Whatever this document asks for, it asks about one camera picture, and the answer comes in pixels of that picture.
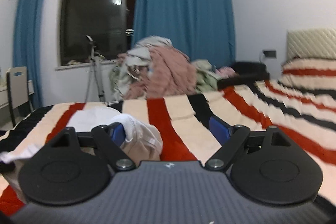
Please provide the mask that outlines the light green garment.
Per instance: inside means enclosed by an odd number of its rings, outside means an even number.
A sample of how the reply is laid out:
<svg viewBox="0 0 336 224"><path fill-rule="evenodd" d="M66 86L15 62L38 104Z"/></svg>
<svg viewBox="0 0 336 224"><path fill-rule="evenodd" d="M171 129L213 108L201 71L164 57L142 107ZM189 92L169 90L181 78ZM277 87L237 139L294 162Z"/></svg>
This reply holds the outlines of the light green garment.
<svg viewBox="0 0 336 224"><path fill-rule="evenodd" d="M110 88L114 101L137 99L140 97L161 98L179 94L194 94L215 91L218 89L220 75L212 71L212 65L207 60L195 60L191 63L195 73L187 81L195 89L183 90L176 79L167 80L166 77L154 79L158 69L151 69L146 77L130 76L123 65L115 65L109 74Z"/></svg>

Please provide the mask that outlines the small pink garment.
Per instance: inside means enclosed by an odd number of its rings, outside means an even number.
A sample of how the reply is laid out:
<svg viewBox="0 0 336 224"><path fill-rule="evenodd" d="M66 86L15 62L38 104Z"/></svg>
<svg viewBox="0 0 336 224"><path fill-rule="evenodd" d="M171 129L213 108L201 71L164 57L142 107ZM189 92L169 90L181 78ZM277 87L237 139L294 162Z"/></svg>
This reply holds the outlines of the small pink garment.
<svg viewBox="0 0 336 224"><path fill-rule="evenodd" d="M223 79L235 77L237 75L232 67L221 67L217 69L215 73Z"/></svg>

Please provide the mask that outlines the striped red black cream blanket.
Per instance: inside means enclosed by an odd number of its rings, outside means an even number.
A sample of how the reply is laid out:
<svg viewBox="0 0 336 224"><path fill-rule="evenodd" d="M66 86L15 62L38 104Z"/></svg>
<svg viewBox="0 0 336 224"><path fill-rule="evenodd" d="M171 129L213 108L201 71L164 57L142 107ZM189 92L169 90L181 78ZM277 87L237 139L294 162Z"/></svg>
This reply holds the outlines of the striped red black cream blanket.
<svg viewBox="0 0 336 224"><path fill-rule="evenodd" d="M252 130L277 126L321 167L316 202L335 211L335 88L308 90L266 81L193 96L128 100L114 109L160 131L162 160L205 162L219 148L208 126L213 115Z"/></svg>

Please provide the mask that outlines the pink fluffy blanket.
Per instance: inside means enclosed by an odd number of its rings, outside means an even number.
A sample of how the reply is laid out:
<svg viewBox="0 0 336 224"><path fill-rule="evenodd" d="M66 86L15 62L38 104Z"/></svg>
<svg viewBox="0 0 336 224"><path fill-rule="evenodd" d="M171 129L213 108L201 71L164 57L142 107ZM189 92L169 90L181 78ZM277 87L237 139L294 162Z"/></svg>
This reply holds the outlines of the pink fluffy blanket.
<svg viewBox="0 0 336 224"><path fill-rule="evenodd" d="M151 63L149 66L134 66L129 67L125 63L125 58L122 65L126 67L125 71L130 76L142 76L146 77L147 72L151 69L158 69L155 80L160 77L166 77L167 80L176 79L183 90L195 89L187 81L191 80L191 77L195 75L191 69L194 66L191 65L189 58L181 51L174 47L153 47L150 49Z"/></svg>

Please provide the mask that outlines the white grey garment on pile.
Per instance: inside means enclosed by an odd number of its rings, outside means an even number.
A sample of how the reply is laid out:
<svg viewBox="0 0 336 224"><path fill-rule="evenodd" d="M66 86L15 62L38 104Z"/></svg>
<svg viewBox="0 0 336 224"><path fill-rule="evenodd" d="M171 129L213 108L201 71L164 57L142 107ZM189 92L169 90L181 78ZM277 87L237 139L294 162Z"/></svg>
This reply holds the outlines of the white grey garment on pile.
<svg viewBox="0 0 336 224"><path fill-rule="evenodd" d="M129 67L149 66L151 63L150 49L153 47L172 47L170 39L160 36L148 36L139 40L135 46L126 53L125 63Z"/></svg>

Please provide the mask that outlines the striped pillow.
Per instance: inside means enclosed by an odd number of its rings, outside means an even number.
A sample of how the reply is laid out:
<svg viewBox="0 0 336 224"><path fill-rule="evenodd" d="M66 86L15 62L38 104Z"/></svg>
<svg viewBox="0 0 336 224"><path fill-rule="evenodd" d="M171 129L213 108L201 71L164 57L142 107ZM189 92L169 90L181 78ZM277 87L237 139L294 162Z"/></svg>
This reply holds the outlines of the striped pillow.
<svg viewBox="0 0 336 224"><path fill-rule="evenodd" d="M279 83L294 89L335 92L335 60L294 58L282 66Z"/></svg>

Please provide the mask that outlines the black and white chair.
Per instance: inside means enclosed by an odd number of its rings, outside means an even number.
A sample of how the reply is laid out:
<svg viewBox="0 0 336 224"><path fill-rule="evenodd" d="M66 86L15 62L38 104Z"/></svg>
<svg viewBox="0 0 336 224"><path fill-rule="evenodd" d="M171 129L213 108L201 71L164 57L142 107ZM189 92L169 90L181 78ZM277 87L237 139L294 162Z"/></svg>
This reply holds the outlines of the black and white chair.
<svg viewBox="0 0 336 224"><path fill-rule="evenodd" d="M14 110L25 103L30 103L27 67L14 67L6 72L7 98L13 127L16 126Z"/></svg>

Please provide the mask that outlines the white dressing table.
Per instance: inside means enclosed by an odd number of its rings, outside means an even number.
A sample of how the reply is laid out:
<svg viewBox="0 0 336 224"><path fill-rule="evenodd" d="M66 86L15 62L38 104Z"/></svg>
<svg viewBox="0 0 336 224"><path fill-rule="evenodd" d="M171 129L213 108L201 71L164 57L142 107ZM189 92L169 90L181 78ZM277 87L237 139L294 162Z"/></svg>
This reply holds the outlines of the white dressing table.
<svg viewBox="0 0 336 224"><path fill-rule="evenodd" d="M32 80L28 80L28 92L29 96L34 94L34 85ZM0 87L0 109L9 105L8 96L7 96L7 85L4 82L3 85Z"/></svg>

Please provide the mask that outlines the left blue curtain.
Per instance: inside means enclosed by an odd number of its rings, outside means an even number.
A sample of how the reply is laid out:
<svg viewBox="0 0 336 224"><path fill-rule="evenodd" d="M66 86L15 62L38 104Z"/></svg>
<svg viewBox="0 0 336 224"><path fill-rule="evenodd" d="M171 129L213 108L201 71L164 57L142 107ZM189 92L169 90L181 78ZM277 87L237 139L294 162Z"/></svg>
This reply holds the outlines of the left blue curtain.
<svg viewBox="0 0 336 224"><path fill-rule="evenodd" d="M14 26L13 67L26 67L33 82L32 105L42 106L41 24L44 0L18 0Z"/></svg>

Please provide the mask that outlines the blue curtain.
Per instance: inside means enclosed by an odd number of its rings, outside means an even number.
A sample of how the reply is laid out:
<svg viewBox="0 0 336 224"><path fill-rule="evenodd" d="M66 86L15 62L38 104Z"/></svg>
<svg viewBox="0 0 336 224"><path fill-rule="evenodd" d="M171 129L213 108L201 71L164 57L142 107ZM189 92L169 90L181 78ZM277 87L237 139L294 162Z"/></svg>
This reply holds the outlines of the blue curtain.
<svg viewBox="0 0 336 224"><path fill-rule="evenodd" d="M32 105L42 106L41 24L44 0L18 0L14 26L13 67L26 67L33 82Z"/></svg>
<svg viewBox="0 0 336 224"><path fill-rule="evenodd" d="M169 38L191 60L220 68L236 57L232 0L136 0L132 44L150 35Z"/></svg>

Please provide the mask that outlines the beige quilted headboard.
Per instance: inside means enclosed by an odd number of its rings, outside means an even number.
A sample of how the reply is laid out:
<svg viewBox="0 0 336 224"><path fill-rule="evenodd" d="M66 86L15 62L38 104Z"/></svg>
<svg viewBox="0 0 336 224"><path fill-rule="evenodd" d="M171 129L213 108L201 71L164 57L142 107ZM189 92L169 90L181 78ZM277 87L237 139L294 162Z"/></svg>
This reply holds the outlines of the beige quilted headboard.
<svg viewBox="0 0 336 224"><path fill-rule="evenodd" d="M291 30L286 34L286 59L333 59L336 54L335 28Z"/></svg>

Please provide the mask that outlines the dark window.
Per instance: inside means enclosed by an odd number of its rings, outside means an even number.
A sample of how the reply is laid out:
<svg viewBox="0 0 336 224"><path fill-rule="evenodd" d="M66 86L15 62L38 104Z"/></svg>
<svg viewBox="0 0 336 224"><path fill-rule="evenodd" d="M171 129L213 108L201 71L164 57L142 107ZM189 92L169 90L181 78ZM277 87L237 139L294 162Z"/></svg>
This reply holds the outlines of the dark window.
<svg viewBox="0 0 336 224"><path fill-rule="evenodd" d="M62 0L60 63L87 63L92 39L107 60L130 49L135 0Z"/></svg>

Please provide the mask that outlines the right blue curtain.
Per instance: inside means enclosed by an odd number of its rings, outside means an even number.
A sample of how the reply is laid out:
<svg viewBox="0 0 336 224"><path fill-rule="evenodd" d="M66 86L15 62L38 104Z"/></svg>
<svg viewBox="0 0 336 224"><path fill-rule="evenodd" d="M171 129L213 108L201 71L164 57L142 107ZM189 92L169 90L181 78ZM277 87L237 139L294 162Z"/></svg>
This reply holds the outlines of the right blue curtain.
<svg viewBox="0 0 336 224"><path fill-rule="evenodd" d="M132 44L150 35L169 38L191 60L220 68L236 57L232 0L136 0Z"/></svg>

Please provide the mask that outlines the wall power socket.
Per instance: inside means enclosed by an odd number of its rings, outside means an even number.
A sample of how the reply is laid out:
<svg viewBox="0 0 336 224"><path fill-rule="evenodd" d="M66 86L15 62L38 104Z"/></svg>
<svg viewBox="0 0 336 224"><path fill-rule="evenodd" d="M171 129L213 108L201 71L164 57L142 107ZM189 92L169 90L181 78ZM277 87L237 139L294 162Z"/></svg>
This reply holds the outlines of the wall power socket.
<svg viewBox="0 0 336 224"><path fill-rule="evenodd" d="M266 59L276 59L277 58L276 50L263 50L262 53Z"/></svg>

